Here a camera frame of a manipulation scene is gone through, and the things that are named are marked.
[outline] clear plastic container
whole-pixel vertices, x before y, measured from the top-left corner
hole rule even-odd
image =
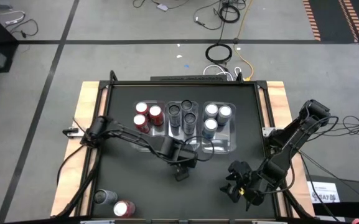
[[[134,116],[136,115],[136,105],[140,102],[146,103],[147,104],[147,108],[150,109],[152,106],[159,106],[161,108],[162,111],[162,115],[164,116],[164,123],[160,126],[154,126],[150,116],[147,116],[147,125],[149,125],[150,127],[150,131],[147,133],[148,135],[151,136],[157,136],[157,135],[166,135],[167,134],[167,120],[168,117],[166,115],[166,104],[164,101],[156,101],[156,100],[144,100],[144,101],[137,101],[135,102],[134,106],[133,106],[133,111],[134,111]],[[150,152],[150,150],[146,147],[142,147],[139,146],[137,144],[131,143],[131,145],[136,148],[137,150],[141,151],[141,152]]]
[[[215,154],[228,154],[231,151],[236,149],[236,126],[235,126],[235,118],[236,118],[236,106],[232,103],[224,103],[224,102],[205,102],[203,105],[203,119],[198,121],[198,134],[202,135],[202,130],[204,127],[204,121],[207,118],[205,114],[205,107],[213,103],[218,106],[218,110],[222,106],[229,106],[231,109],[231,117],[229,121],[224,126],[217,127],[217,131],[215,132],[214,137],[212,137],[211,141],[214,144],[214,153]],[[202,150],[206,153],[212,153],[212,146],[209,141],[206,139],[202,139]]]
[[[188,138],[197,136],[198,133],[198,123],[199,123],[199,115],[198,115],[198,103],[196,101],[192,101],[192,113],[196,116],[195,127],[193,134],[185,134],[184,133],[184,114],[182,110],[180,110],[179,118],[180,118],[180,126],[179,127],[172,127],[170,120],[169,120],[169,108],[172,105],[176,105],[180,108],[180,104],[182,101],[170,101],[166,104],[166,121],[167,121],[167,133],[169,136],[176,138],[178,140],[186,141]],[[199,138],[191,139],[187,144],[191,145],[193,150],[197,150],[200,145]]]

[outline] white label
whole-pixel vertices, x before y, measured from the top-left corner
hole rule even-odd
[[[340,197],[338,196],[337,187],[335,183],[325,183],[325,182],[314,182],[314,187],[316,193],[319,195],[320,199],[322,199],[323,203],[333,203],[340,202]],[[318,196],[315,194],[310,181],[308,181],[308,188],[310,199],[312,199],[312,203],[320,203]]]

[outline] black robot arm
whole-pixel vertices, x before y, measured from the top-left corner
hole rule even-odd
[[[283,192],[300,217],[310,218],[297,203],[288,188],[283,188],[287,171],[291,168],[291,159],[320,127],[327,125],[331,118],[330,110],[315,100],[307,101],[299,112],[299,117],[282,130],[274,130],[264,139],[269,156],[257,170],[252,170],[247,162],[233,162],[228,171],[227,180],[235,184],[221,187],[234,202],[241,196],[246,199],[246,209],[250,205],[260,205],[266,194]],[[282,188],[279,191],[268,191]]]
[[[176,166],[175,179],[181,181],[189,176],[187,168],[194,168],[197,163],[197,153],[183,141],[170,136],[150,136],[129,129],[117,121],[105,116],[97,117],[87,129],[81,140],[81,145],[100,147],[109,138],[120,138],[127,142],[148,148],[151,153]]]

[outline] can lid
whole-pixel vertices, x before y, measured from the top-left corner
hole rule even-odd
[[[161,108],[157,105],[154,105],[150,108],[150,115],[158,116],[161,113]]]
[[[137,115],[135,115],[135,117],[134,117],[134,123],[135,123],[136,125],[142,125],[142,124],[145,123],[145,121],[146,121],[146,118],[145,118],[143,115],[141,115],[141,114],[137,114]]]
[[[221,106],[221,108],[219,108],[219,114],[222,117],[229,117],[231,115],[231,109],[229,106]]]
[[[180,108],[179,108],[179,106],[177,106],[177,105],[171,105],[171,106],[168,108],[168,112],[169,112],[169,114],[171,114],[171,115],[178,115],[178,114],[179,114],[179,111],[180,111]]]
[[[144,102],[139,102],[136,104],[136,111],[145,112],[147,110],[147,104]]]
[[[196,115],[194,115],[193,113],[188,113],[187,115],[185,115],[185,122],[192,124],[194,122],[196,122]]]
[[[103,203],[106,200],[106,192],[104,190],[96,191],[95,195],[93,196],[93,201],[95,203]]]
[[[190,100],[184,100],[180,105],[184,110],[190,110],[192,108],[192,102]]]
[[[210,103],[209,105],[207,105],[207,107],[205,107],[205,111],[210,114],[217,114],[218,107],[215,104]]]
[[[114,214],[117,216],[123,216],[127,212],[128,205],[123,201],[119,201],[114,205]]]
[[[204,126],[208,130],[215,130],[218,127],[218,123],[217,123],[217,121],[215,121],[215,119],[209,118],[209,119],[205,120]]]

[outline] table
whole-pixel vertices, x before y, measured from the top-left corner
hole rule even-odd
[[[92,123],[92,117],[95,109],[96,97],[98,94],[99,82],[83,82],[78,98],[77,108],[75,111],[75,119],[82,127],[89,127]],[[291,113],[289,104],[287,101],[286,91],[284,89],[283,82],[268,82],[268,93],[271,100],[271,108],[273,112],[274,123],[277,128],[286,127],[291,121]],[[263,109],[263,116],[265,126],[269,127],[268,111],[264,100],[263,91],[259,91],[261,97],[261,106]],[[103,90],[101,97],[101,104],[99,108],[99,114],[102,115],[105,109],[105,102],[107,96],[107,89]],[[74,150],[80,147],[80,138],[69,139],[65,158],[69,156]],[[60,180],[55,194],[54,204],[52,205],[51,215],[56,215],[61,212],[66,204],[71,200],[75,192],[80,186],[80,180],[83,172],[83,165],[85,161],[86,149],[78,152],[70,160],[67,161],[60,174]],[[93,165],[93,159],[96,156],[96,151],[91,154],[91,164]],[[314,216],[314,209],[312,201],[309,196],[309,189],[307,186],[304,166],[302,164],[301,156],[295,155],[292,159],[296,180],[290,191],[294,194],[298,202],[304,207],[305,211]],[[292,174],[289,170],[286,177],[287,182],[292,180]],[[82,200],[81,215],[86,215],[86,208],[90,197],[90,187],[84,193]],[[279,207],[281,216],[287,216],[284,199],[281,193],[278,194]]]

